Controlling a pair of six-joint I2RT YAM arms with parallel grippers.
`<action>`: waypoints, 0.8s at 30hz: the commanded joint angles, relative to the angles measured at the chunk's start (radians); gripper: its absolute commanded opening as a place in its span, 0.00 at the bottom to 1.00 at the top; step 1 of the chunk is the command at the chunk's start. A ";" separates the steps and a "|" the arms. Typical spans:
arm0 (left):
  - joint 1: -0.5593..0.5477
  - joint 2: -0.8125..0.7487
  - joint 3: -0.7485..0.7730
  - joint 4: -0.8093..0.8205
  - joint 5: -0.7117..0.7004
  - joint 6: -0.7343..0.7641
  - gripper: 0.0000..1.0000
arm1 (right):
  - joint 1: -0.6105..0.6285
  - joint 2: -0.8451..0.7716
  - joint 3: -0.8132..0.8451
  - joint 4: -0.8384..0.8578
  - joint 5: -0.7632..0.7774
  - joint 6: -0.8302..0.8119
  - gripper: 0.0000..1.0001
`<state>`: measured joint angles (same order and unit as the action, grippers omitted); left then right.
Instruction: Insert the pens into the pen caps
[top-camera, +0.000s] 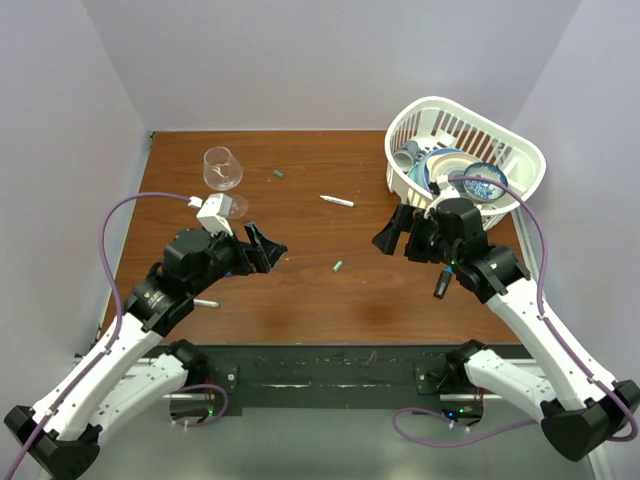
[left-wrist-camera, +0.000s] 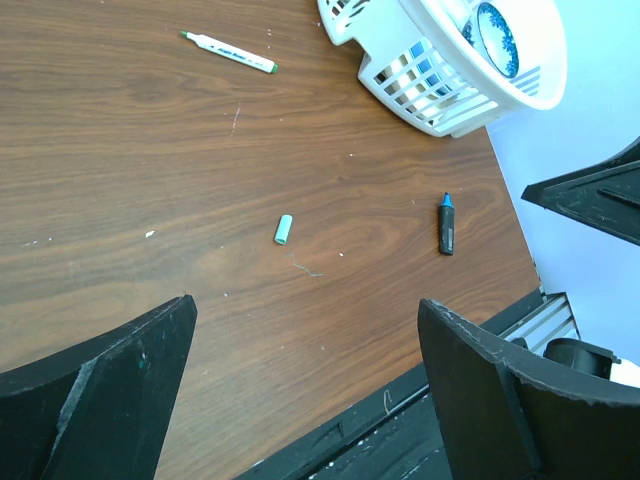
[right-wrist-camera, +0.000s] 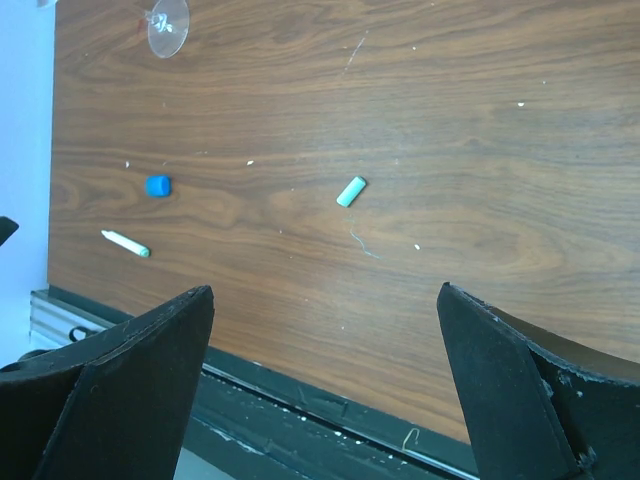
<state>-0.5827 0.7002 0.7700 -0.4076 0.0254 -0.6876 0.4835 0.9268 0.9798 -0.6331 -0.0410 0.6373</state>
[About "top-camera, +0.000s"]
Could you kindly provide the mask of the black marker pen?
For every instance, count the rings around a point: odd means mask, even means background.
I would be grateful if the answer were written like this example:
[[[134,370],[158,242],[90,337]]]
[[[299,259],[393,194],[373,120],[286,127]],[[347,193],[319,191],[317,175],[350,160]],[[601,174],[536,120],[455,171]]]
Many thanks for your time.
[[[434,288],[434,296],[436,298],[442,299],[446,295],[452,277],[453,272],[450,268],[446,268],[440,273],[440,276]]]

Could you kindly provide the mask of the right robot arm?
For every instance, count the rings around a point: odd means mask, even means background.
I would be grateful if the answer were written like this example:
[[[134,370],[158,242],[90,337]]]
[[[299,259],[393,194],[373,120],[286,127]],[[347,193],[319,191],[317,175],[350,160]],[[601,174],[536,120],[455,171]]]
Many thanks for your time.
[[[489,243],[470,200],[446,199],[429,210],[400,204],[372,242],[391,255],[403,232],[409,235],[406,257],[444,264],[509,326],[544,373],[532,375],[471,340],[447,356],[445,379],[452,390],[466,393],[475,386],[499,395],[538,423],[555,450],[571,461],[606,441],[638,436],[638,385],[616,379],[586,352],[547,306],[540,283],[518,256]]]

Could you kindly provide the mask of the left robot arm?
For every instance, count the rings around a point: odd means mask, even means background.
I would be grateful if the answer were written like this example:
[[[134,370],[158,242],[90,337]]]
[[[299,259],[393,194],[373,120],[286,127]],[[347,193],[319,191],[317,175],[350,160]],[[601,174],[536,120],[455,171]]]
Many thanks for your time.
[[[287,252],[254,223],[244,229],[247,241],[203,228],[174,236],[126,299],[122,317],[74,370],[33,406],[16,406],[6,415],[23,453],[54,479],[77,479],[118,428],[162,396],[205,388],[206,357],[185,341],[173,343],[146,372],[125,376],[193,311],[201,292],[228,274],[266,274]]]

